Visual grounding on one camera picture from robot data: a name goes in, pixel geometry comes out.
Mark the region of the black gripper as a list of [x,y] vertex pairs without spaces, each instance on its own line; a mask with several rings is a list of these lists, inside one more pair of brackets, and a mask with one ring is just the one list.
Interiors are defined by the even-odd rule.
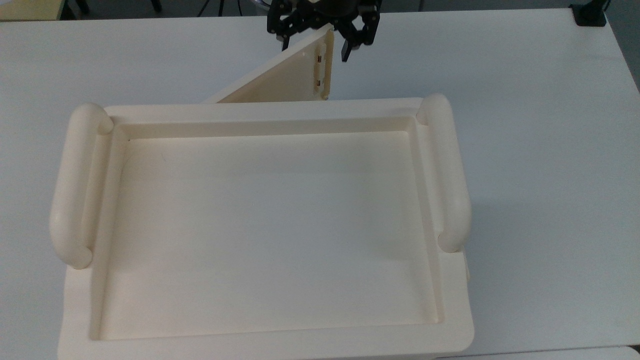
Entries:
[[311,23],[339,20],[344,38],[341,60],[347,62],[352,51],[375,41],[382,3],[372,0],[272,0],[267,13],[267,32],[281,42],[281,50],[290,45]]

